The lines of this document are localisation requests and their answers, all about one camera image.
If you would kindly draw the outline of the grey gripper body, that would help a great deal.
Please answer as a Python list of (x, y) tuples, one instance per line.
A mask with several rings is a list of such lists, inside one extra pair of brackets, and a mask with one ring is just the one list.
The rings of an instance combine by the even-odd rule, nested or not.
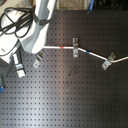
[(13, 27), (8, 34), (0, 36), (0, 58), (9, 63), (11, 55), (15, 53), (19, 46), (31, 54), (38, 53), (45, 45), (45, 26), (32, 22), (30, 26), (19, 30), (15, 36)]

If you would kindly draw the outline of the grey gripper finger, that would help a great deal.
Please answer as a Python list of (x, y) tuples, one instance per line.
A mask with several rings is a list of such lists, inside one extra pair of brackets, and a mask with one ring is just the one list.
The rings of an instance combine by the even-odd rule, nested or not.
[(17, 54), (13, 55), (13, 60), (14, 60), (14, 64), (16, 67), (16, 72), (19, 78), (22, 78), (25, 76), (25, 71), (24, 71), (24, 67), (23, 64), (18, 60), (18, 56)]
[(44, 51), (40, 51), (38, 54), (37, 54), (37, 56), (36, 56), (36, 59), (35, 59), (35, 62), (34, 62), (34, 64), (33, 64), (33, 67), (34, 68), (38, 68), (39, 67), (39, 65), (41, 64), (41, 62), (42, 62), (42, 59), (43, 59), (43, 56), (44, 56)]

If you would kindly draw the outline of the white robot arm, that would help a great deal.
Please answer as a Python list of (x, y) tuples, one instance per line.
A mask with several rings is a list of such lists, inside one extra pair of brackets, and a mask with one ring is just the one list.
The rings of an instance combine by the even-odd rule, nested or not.
[(0, 0), (0, 58), (14, 60), (19, 77), (25, 75), (16, 51), (36, 54), (46, 43), (49, 24), (57, 0)]

